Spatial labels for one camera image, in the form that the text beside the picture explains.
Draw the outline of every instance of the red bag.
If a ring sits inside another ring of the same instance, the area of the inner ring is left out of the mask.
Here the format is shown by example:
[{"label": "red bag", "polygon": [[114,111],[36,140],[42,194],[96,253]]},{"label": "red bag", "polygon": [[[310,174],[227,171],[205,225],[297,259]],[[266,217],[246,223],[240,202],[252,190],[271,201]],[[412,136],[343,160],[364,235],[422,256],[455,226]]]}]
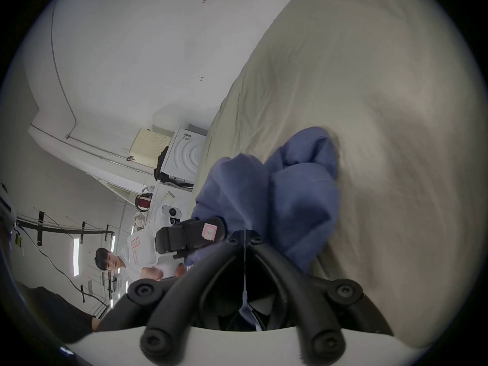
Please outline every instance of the red bag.
[{"label": "red bag", "polygon": [[149,207],[151,206],[151,199],[152,194],[150,193],[138,195],[135,199],[136,209],[142,213],[148,211]]}]

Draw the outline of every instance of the screw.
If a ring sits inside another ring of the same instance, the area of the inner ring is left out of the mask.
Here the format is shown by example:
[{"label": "screw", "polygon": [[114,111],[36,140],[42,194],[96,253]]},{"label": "screw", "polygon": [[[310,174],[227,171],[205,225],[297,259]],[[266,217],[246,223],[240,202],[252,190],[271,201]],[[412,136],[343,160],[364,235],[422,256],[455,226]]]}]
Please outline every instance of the screw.
[{"label": "screw", "polygon": [[354,294],[354,290],[351,286],[343,284],[337,288],[337,294],[344,298],[348,298]]},{"label": "screw", "polygon": [[154,288],[147,284],[143,284],[136,289],[136,294],[139,297],[147,297],[154,293]]},{"label": "screw", "polygon": [[251,243],[253,243],[253,244],[261,244],[262,242],[263,242],[263,240],[262,240],[262,238],[261,238],[261,237],[259,237],[259,236],[253,237],[253,238],[251,239]]},{"label": "screw", "polygon": [[320,333],[312,342],[314,352],[320,357],[329,357],[338,350],[339,339],[335,332]]},{"label": "screw", "polygon": [[152,355],[166,355],[171,351],[171,340],[167,333],[148,329],[141,338],[141,348]]}]

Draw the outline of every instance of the person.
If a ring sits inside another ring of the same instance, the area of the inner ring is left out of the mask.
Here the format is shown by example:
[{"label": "person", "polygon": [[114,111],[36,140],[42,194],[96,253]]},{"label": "person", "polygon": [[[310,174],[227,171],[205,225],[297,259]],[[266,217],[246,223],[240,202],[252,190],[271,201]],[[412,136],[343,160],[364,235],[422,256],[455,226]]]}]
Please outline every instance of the person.
[{"label": "person", "polygon": [[95,332],[100,320],[71,305],[59,294],[17,282],[27,306],[64,343],[75,343]]},{"label": "person", "polygon": [[117,256],[103,247],[97,249],[95,253],[95,265],[102,271],[107,270],[112,273],[115,273],[119,268],[124,268],[132,281],[145,278],[160,281],[169,277],[180,277],[186,272],[183,263],[175,259],[172,262],[143,267],[131,264],[125,249],[122,249],[120,256]]}]

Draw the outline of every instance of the black hair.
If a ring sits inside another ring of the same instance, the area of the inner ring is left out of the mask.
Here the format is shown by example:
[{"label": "black hair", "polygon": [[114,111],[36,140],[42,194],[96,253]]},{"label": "black hair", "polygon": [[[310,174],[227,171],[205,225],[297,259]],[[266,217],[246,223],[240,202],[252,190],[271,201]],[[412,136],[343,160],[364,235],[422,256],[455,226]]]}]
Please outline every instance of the black hair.
[{"label": "black hair", "polygon": [[99,248],[97,252],[95,252],[95,265],[102,270],[107,270],[107,259],[108,259],[108,249],[106,248]]}]

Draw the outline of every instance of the black pants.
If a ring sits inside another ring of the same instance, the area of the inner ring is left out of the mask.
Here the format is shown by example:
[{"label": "black pants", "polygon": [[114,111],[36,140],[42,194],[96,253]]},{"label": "black pants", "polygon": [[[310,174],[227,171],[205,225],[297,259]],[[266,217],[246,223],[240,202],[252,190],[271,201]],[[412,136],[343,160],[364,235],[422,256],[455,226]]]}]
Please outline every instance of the black pants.
[{"label": "black pants", "polygon": [[17,282],[32,314],[64,343],[74,343],[92,332],[93,316],[79,310],[44,287],[31,289]]}]

